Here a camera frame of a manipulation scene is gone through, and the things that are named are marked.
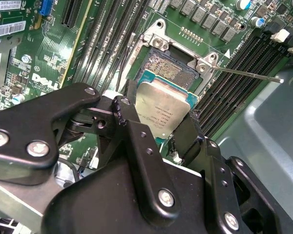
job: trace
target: metal pin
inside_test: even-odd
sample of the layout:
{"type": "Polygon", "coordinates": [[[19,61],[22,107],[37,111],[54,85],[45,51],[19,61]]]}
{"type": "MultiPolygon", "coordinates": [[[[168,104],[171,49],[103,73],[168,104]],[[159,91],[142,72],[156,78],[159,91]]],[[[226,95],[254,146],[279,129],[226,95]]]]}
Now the metal pin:
{"type": "Polygon", "coordinates": [[[217,66],[213,66],[212,68],[214,70],[217,70],[217,71],[223,71],[223,72],[229,72],[229,73],[233,73],[233,74],[239,74],[239,75],[243,75],[243,76],[247,76],[247,77],[252,77],[252,78],[257,78],[257,79],[262,79],[262,80],[268,80],[268,81],[272,81],[272,82],[277,82],[277,83],[280,83],[280,84],[284,83],[284,79],[279,79],[279,78],[275,78],[275,77],[267,77],[267,76],[262,76],[262,75],[250,73],[250,72],[242,72],[242,71],[237,71],[237,70],[233,70],[233,69],[229,69],[229,68],[223,68],[223,67],[217,67],[217,66]]]}

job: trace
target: blue connector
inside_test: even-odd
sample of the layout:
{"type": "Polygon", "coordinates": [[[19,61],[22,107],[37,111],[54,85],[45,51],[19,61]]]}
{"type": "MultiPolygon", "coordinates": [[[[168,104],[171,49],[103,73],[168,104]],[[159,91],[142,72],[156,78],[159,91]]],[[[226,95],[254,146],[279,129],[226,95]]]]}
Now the blue connector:
{"type": "Polygon", "coordinates": [[[42,16],[49,16],[51,14],[52,5],[54,0],[42,0],[40,14],[42,16]]]}

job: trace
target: black cable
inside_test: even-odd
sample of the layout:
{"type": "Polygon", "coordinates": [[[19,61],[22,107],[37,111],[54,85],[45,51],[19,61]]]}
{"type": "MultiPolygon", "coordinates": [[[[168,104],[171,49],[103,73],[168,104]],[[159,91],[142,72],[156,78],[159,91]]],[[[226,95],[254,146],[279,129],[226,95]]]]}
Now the black cable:
{"type": "Polygon", "coordinates": [[[60,163],[65,164],[66,166],[68,166],[73,171],[73,175],[74,175],[75,182],[79,181],[78,171],[77,171],[77,169],[76,169],[76,167],[74,166],[73,163],[71,163],[71,162],[69,162],[66,159],[61,158],[61,157],[58,159],[58,161],[60,163]]]}
{"type": "Polygon", "coordinates": [[[121,84],[122,74],[123,74],[125,62],[127,61],[127,58],[128,58],[128,53],[129,53],[129,47],[127,47],[125,49],[125,54],[124,54],[124,56],[123,56],[123,58],[121,60],[120,69],[119,69],[119,73],[118,73],[118,78],[117,78],[117,82],[116,82],[116,88],[115,88],[116,92],[118,92],[119,86],[121,84]]]}

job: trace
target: barcode label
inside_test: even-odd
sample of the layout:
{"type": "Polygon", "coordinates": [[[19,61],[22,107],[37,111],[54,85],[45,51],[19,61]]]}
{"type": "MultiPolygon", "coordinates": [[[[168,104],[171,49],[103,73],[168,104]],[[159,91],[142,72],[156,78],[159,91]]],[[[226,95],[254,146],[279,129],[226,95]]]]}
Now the barcode label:
{"type": "Polygon", "coordinates": [[[0,37],[25,30],[26,21],[0,25],[0,37]]]}
{"type": "Polygon", "coordinates": [[[0,11],[19,10],[20,8],[21,8],[21,0],[0,1],[0,11]]]}

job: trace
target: hole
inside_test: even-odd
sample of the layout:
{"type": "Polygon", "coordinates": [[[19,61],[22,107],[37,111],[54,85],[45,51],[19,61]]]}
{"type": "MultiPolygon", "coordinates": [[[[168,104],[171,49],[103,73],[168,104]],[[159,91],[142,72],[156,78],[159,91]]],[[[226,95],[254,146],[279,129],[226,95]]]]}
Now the hole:
{"type": "Polygon", "coordinates": [[[247,211],[246,214],[242,216],[242,220],[245,222],[248,228],[252,231],[252,233],[262,233],[262,231],[264,230],[264,219],[260,215],[260,213],[255,209],[250,209],[249,211],[247,211]]]}
{"type": "Polygon", "coordinates": [[[243,183],[243,181],[240,180],[239,177],[233,174],[232,179],[233,179],[235,194],[238,199],[238,204],[240,206],[250,198],[251,194],[250,194],[250,191],[245,186],[245,184],[243,183]]]}
{"type": "Polygon", "coordinates": [[[59,133],[59,130],[58,130],[58,129],[53,130],[53,134],[54,134],[55,136],[57,136],[58,133],[59,133]]]}
{"type": "Polygon", "coordinates": [[[153,154],[153,150],[150,149],[150,148],[147,148],[147,149],[146,149],[146,153],[147,153],[148,155],[152,155],[152,154],[153,154]]]}
{"type": "Polygon", "coordinates": [[[129,101],[127,98],[122,97],[122,98],[121,98],[121,101],[122,101],[123,103],[125,103],[126,105],[130,105],[130,101],[129,101]]]}
{"type": "Polygon", "coordinates": [[[99,129],[103,129],[105,127],[105,125],[106,125],[106,122],[104,120],[99,120],[97,122],[97,128],[99,128],[99,129]]]}
{"type": "Polygon", "coordinates": [[[243,31],[243,30],[245,30],[245,29],[246,29],[246,25],[245,25],[245,24],[241,24],[241,26],[240,26],[240,30],[243,31]]]}
{"type": "Polygon", "coordinates": [[[225,187],[228,187],[228,183],[226,181],[221,181],[221,183],[225,186],[225,187]]]}
{"type": "Polygon", "coordinates": [[[215,61],[215,59],[216,59],[216,55],[213,54],[210,56],[210,60],[215,61]]]}
{"type": "Polygon", "coordinates": [[[161,28],[163,26],[163,23],[162,22],[157,22],[156,24],[159,28],[161,28]]]}

